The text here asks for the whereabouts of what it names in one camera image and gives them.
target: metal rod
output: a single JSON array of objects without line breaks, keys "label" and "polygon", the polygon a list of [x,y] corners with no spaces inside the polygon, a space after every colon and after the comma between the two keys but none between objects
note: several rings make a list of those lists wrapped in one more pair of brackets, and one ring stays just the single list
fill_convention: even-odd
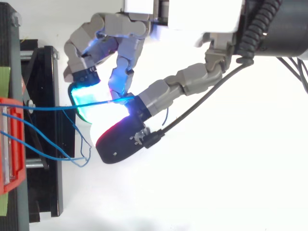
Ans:
[{"label": "metal rod", "polygon": [[41,159],[27,159],[26,168],[44,168]]},{"label": "metal rod", "polygon": [[20,60],[21,61],[29,61],[32,57],[33,51],[21,51],[20,52]]}]

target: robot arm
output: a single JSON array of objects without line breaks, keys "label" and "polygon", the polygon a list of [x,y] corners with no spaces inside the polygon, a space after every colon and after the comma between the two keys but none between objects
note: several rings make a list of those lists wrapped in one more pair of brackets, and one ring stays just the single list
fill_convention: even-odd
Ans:
[{"label": "robot arm", "polygon": [[[163,37],[162,33],[171,31],[169,28],[166,31],[165,26],[167,1],[160,2],[162,5],[156,16],[137,13],[95,14],[91,22],[77,29],[65,44],[64,50],[69,58],[65,80],[77,82],[81,86],[98,83],[96,65],[102,64],[117,51],[117,67],[113,69],[108,85],[114,99],[126,96],[145,38],[153,31],[156,37],[157,34]],[[144,121],[170,107],[181,95],[204,92],[222,79],[223,73],[229,69],[234,52],[235,33],[196,34],[197,46],[212,41],[205,54],[206,64],[194,64],[174,76],[158,80],[128,102],[125,106],[130,116],[94,141],[104,162],[119,162],[143,146],[151,146],[144,143],[150,134]]]},{"label": "robot arm", "polygon": [[[91,22],[75,31],[65,45],[65,52],[69,57],[68,68],[64,74],[66,81],[79,82],[84,86],[97,83],[99,78],[95,66],[118,51],[117,67],[112,71],[109,88],[114,99],[126,96],[131,85],[133,68],[141,54],[145,38],[151,32],[161,38],[165,32],[172,32],[168,35],[178,33],[172,31],[171,25],[178,29],[178,24],[170,18],[170,13],[174,10],[170,8],[169,15],[166,13],[166,2],[168,1],[154,0],[154,11],[151,15],[94,15]],[[187,1],[170,0],[170,4],[172,2],[187,4]],[[144,121],[170,107],[181,95],[198,94],[216,85],[229,69],[234,54],[241,55],[239,63],[247,63],[247,66],[253,64],[255,54],[278,57],[307,56],[307,1],[284,0],[282,4],[282,0],[216,0],[211,4],[209,0],[192,0],[192,5],[216,5],[217,9],[213,12],[208,11],[209,14],[212,13],[213,20],[210,21],[209,18],[204,23],[212,25],[210,22],[221,20],[221,25],[226,25],[224,20],[231,18],[230,13],[234,12],[227,9],[224,14],[228,17],[222,17],[222,14],[219,14],[219,4],[222,2],[238,4],[238,11],[234,14],[237,17],[230,20],[233,23],[229,23],[231,26],[228,28],[219,29],[217,23],[215,29],[207,27],[195,33],[196,45],[211,42],[205,53],[205,64],[194,64],[174,76],[153,83],[133,100],[126,102],[125,106],[130,116],[122,119],[104,134],[100,133],[100,137],[93,140],[105,163],[117,163],[142,147],[149,148],[158,142],[164,134],[160,131],[151,133],[145,127]]]},{"label": "robot arm", "polygon": [[69,58],[65,80],[99,81],[96,65],[117,51],[117,67],[112,71],[109,88],[114,99],[125,96],[150,26],[149,15],[95,14],[91,22],[77,29],[65,44],[64,51]]}]

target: white background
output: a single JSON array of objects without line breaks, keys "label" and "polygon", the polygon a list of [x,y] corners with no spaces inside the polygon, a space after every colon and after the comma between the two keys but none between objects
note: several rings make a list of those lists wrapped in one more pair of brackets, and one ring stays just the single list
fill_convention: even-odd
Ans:
[{"label": "white background", "polygon": [[[59,87],[66,105],[65,41],[94,13],[118,12],[122,3],[9,2],[23,16],[22,39],[40,39],[60,51]],[[206,49],[149,41],[132,92],[203,62]],[[115,58],[99,69],[102,81]],[[115,165],[104,164],[95,151],[83,169],[63,164],[64,212],[59,218],[43,214],[31,231],[308,230],[308,96],[275,58],[255,63],[151,149]],[[177,100],[168,123],[200,97]],[[151,126],[157,128],[164,116]],[[89,139],[89,126],[80,121],[78,126]]]}]

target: black coiled cable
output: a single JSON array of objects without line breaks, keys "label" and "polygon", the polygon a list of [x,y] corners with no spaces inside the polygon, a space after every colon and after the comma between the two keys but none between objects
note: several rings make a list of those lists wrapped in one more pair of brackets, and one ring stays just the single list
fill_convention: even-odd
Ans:
[{"label": "black coiled cable", "polygon": [[244,32],[239,45],[238,64],[253,65],[255,53],[260,45],[263,33],[266,33],[272,20],[276,16],[283,0],[264,0],[256,16]]}]

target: thin blue wire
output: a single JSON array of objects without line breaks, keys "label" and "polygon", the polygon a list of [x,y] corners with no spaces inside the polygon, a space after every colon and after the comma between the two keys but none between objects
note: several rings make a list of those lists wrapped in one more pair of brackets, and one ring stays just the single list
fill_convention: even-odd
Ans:
[{"label": "thin blue wire", "polygon": [[80,137],[81,137],[81,147],[80,147],[80,153],[81,155],[84,157],[83,153],[82,153],[82,146],[83,146],[83,141],[85,141],[89,147],[92,147],[92,145],[90,145],[87,140],[84,138],[84,136],[82,135],[81,131],[79,130],[79,128],[76,126],[76,124],[71,120],[71,118],[66,114],[66,112],[63,110],[64,115],[66,116],[66,118],[71,122],[73,128],[79,133]]},{"label": "thin blue wire", "polygon": [[34,111],[62,111],[62,110],[72,110],[72,109],[77,109],[80,107],[90,107],[90,106],[96,106],[100,104],[107,104],[107,103],[115,103],[115,102],[120,102],[120,101],[125,101],[125,100],[132,100],[134,97],[125,97],[125,98],[120,98],[116,100],[108,100],[108,101],[101,101],[101,102],[95,102],[95,103],[87,103],[87,104],[81,104],[81,105],[73,105],[73,106],[68,106],[68,107],[27,107],[27,106],[20,106],[16,104],[7,104],[7,103],[0,103],[0,106],[2,107],[15,107],[15,108],[21,108],[21,109],[26,109],[26,110],[34,110]]},{"label": "thin blue wire", "polygon": [[163,122],[162,126],[163,126],[163,125],[165,125],[165,123],[167,122],[168,115],[169,115],[169,108],[167,108],[166,118],[165,118],[165,120],[164,120],[164,122]]},{"label": "thin blue wire", "polygon": [[27,124],[29,127],[33,128],[39,135],[41,135],[41,137],[44,138],[44,140],[46,140],[49,144],[51,144],[53,147],[55,147],[57,150],[59,150],[68,160],[72,161],[74,164],[76,164],[73,160],[73,158],[71,158],[68,154],[65,153],[65,151],[63,151],[62,148],[60,148],[58,145],[56,145],[54,142],[52,142],[50,139],[48,139],[48,137],[46,137],[44,135],[43,132],[41,132],[37,127],[35,127],[34,125],[30,124],[29,122],[21,119],[21,118],[18,118],[18,117],[15,117],[15,116],[12,116],[12,115],[9,115],[9,114],[6,114],[6,113],[2,113],[3,116],[6,116],[8,118],[12,118],[12,119],[16,119],[24,124]]},{"label": "thin blue wire", "polygon": [[17,141],[21,144],[23,144],[24,146],[26,146],[27,148],[31,149],[32,151],[36,152],[37,154],[45,157],[45,158],[48,158],[50,160],[56,160],[56,161],[70,161],[69,159],[61,159],[61,158],[56,158],[56,157],[53,157],[53,156],[50,156],[50,155],[46,155],[42,152],[40,152],[39,150],[35,149],[34,147],[30,146],[29,144],[27,144],[26,142],[23,142],[21,141],[20,139],[14,137],[14,136],[11,136],[3,131],[0,131],[0,134],[4,135],[4,136],[7,136],[8,138],[10,138],[11,140],[14,140],[14,141]]}]

